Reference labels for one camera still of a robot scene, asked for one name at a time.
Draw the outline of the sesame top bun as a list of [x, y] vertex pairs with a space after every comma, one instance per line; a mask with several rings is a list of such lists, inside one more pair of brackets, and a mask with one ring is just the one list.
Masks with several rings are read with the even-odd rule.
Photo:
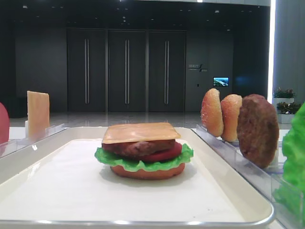
[[202, 101], [201, 121], [207, 131], [215, 137], [220, 137], [224, 130], [220, 92], [212, 88], [206, 92]]

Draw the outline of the sesame bun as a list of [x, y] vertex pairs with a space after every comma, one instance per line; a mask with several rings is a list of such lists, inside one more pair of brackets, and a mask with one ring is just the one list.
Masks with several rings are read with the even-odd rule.
[[221, 101], [224, 130], [221, 138], [227, 142], [237, 140], [237, 124], [242, 97], [237, 94], [230, 94]]
[[220, 92], [212, 88], [206, 92], [202, 101], [201, 121], [207, 131], [215, 137], [220, 137], [224, 130]]

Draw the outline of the brown meat patty on burger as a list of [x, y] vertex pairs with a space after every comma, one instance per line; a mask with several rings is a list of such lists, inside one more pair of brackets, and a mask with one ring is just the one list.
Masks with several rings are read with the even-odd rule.
[[157, 151], [172, 149], [175, 140], [140, 141], [127, 143], [102, 143], [102, 148], [106, 151], [127, 157], [151, 155]]

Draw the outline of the red tomato slice on burger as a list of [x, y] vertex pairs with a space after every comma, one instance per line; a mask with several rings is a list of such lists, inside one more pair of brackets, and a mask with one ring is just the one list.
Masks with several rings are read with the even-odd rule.
[[182, 151], [182, 145], [178, 142], [175, 142], [174, 147], [171, 149], [157, 151], [156, 153], [150, 155], [141, 156], [138, 158], [138, 160], [144, 162], [158, 162], [158, 161], [170, 160], [178, 157], [181, 154], [181, 151]]

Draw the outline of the green lettuce leaf on burger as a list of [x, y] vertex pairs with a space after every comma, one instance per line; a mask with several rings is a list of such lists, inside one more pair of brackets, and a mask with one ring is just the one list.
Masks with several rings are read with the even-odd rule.
[[193, 149], [187, 144], [182, 145], [181, 154], [170, 160], [164, 162], [143, 162], [141, 160], [125, 159], [122, 156], [106, 151], [101, 147], [96, 149], [94, 154], [95, 158], [103, 164], [110, 165], [112, 167], [122, 166], [126, 171], [136, 172], [140, 169], [147, 172], [155, 172], [157, 170], [166, 171], [172, 168], [177, 168], [182, 163], [189, 163], [191, 157], [193, 157]]

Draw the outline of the standing brown meat patty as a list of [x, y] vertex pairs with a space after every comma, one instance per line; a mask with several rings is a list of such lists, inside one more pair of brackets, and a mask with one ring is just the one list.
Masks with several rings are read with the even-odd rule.
[[242, 99], [237, 138], [242, 155], [259, 168], [268, 167], [275, 157], [279, 138], [276, 109], [263, 96]]

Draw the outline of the green lettuce in rack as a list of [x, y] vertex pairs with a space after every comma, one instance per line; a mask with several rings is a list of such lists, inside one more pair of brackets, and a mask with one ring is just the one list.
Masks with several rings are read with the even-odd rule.
[[305, 106], [292, 119], [292, 127], [283, 137], [284, 162], [282, 184], [274, 198], [297, 216], [305, 213]]

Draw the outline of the bottom bun half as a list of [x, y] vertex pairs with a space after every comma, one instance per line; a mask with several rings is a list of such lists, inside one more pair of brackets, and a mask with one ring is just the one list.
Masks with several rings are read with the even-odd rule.
[[122, 166], [111, 167], [111, 171], [118, 176], [140, 179], [140, 180], [163, 180], [170, 179], [174, 176], [180, 175], [185, 169], [185, 163], [180, 164], [176, 168], [171, 168], [169, 170], [157, 170], [153, 172], [144, 171], [140, 169], [136, 172], [131, 172], [125, 170]]

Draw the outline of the right dark door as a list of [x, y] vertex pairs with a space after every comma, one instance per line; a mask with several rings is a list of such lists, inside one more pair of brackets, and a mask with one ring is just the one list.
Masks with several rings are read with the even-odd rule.
[[185, 32], [149, 33], [149, 111], [184, 111]]

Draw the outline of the dark door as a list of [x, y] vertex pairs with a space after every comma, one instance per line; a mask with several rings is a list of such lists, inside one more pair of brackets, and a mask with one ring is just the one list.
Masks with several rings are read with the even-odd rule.
[[109, 111], [145, 111], [145, 33], [109, 32]]
[[149, 33], [149, 111], [184, 111], [185, 32]]
[[70, 29], [68, 45], [68, 109], [105, 111], [105, 32]]

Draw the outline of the left dark door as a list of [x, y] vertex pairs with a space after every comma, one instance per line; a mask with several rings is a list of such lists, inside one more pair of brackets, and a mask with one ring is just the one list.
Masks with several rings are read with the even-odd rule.
[[68, 45], [68, 109], [105, 111], [105, 32], [70, 29]]

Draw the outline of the clear acrylic right rack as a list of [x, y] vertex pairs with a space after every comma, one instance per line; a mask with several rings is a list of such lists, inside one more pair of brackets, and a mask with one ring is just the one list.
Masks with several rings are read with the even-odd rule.
[[209, 134], [202, 125], [196, 133], [220, 155], [248, 183], [266, 197], [275, 207], [276, 221], [285, 229], [305, 227], [305, 194], [284, 180], [282, 140], [278, 141], [275, 160], [266, 169], [260, 169], [244, 158], [238, 142], [228, 143]]

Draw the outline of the clear acrylic rack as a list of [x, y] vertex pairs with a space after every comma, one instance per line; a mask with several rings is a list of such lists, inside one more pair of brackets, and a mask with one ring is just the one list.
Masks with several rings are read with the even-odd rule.
[[36, 142], [49, 137], [55, 133], [58, 133], [67, 127], [65, 124], [60, 124], [58, 126], [50, 126], [46, 128], [44, 131], [39, 132], [35, 136], [28, 136], [28, 123], [25, 121], [24, 127], [10, 127], [10, 133], [8, 142], [2, 143], [0, 145], [0, 157], [6, 156], [12, 152], [15, 152], [23, 147], [27, 147], [29, 145], [33, 145]]
[[305, 194], [284, 180], [282, 140], [278, 141], [275, 160], [266, 169], [260, 169], [244, 158], [238, 142], [228, 143], [209, 134], [202, 125], [196, 133], [220, 155], [248, 183], [266, 197], [275, 207], [276, 221], [285, 229], [305, 227]]

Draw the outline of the potted plants in planter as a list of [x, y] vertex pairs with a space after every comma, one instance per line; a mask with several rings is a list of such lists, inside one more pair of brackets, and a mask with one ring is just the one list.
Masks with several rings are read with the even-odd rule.
[[290, 124], [301, 104], [295, 102], [293, 89], [282, 90], [280, 87], [274, 91], [273, 105], [277, 111], [278, 122]]

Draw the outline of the clear acrylic left rack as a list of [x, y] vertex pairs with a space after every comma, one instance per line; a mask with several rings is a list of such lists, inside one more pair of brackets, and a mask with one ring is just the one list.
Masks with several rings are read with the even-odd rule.
[[2, 143], [0, 145], [0, 157], [6, 156], [12, 152], [15, 152], [23, 147], [27, 147], [29, 145], [33, 145], [36, 142], [49, 137], [55, 133], [58, 133], [67, 127], [65, 124], [60, 124], [58, 126], [50, 126], [46, 128], [44, 131], [39, 132], [35, 136], [28, 136], [28, 123], [25, 121], [24, 127], [10, 127], [10, 133], [8, 142]]

